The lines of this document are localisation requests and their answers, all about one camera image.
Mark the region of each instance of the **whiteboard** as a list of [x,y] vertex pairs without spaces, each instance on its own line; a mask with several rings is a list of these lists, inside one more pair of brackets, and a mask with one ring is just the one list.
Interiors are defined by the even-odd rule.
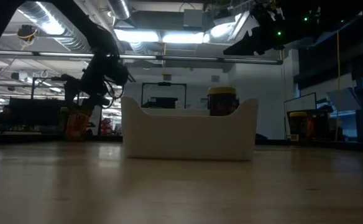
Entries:
[[290,136],[291,131],[289,128],[288,112],[317,109],[316,93],[310,93],[305,96],[285,101],[284,107],[285,107],[285,132],[287,136]]

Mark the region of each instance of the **wooden floor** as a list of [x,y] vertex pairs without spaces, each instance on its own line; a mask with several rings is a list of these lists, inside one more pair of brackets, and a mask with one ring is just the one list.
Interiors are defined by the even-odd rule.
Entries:
[[259,146],[252,162],[121,158],[114,143],[0,146],[0,223],[363,224],[363,154]]

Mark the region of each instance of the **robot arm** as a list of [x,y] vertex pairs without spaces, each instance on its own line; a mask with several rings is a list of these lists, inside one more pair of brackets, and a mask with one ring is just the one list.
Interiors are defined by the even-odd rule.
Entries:
[[[26,0],[0,0],[0,38],[17,8],[24,2]],[[104,82],[110,81],[123,86],[129,76],[127,68],[120,63],[118,48],[111,33],[91,21],[73,0],[47,0],[47,2],[55,5],[86,37],[94,53],[81,80],[74,78],[69,85],[66,84],[66,95],[68,95],[66,98],[73,99],[75,93],[83,91],[89,94],[93,103],[108,105],[109,101],[104,98],[107,93]],[[70,76],[65,77],[66,82],[72,79]]]

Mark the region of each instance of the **container with yellow lid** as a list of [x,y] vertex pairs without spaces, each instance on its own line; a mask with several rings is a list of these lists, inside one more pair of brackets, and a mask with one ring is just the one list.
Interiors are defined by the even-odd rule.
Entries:
[[313,137],[313,117],[306,112],[291,112],[289,114],[289,127],[291,131],[291,141],[308,141]]
[[238,106],[235,88],[229,86],[209,88],[208,109],[211,111],[211,116],[227,116],[232,114]]

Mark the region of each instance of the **yellow lid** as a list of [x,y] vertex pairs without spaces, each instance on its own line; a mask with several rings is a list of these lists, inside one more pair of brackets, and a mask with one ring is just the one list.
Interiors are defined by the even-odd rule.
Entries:
[[236,94],[236,89],[228,86],[217,86],[217,87],[211,87],[208,90],[208,95],[223,94],[223,93]]
[[306,112],[292,112],[289,114],[289,117],[292,117],[292,116],[307,116],[307,113]]
[[62,107],[60,108],[61,112],[69,112],[70,109],[68,109],[68,107]]

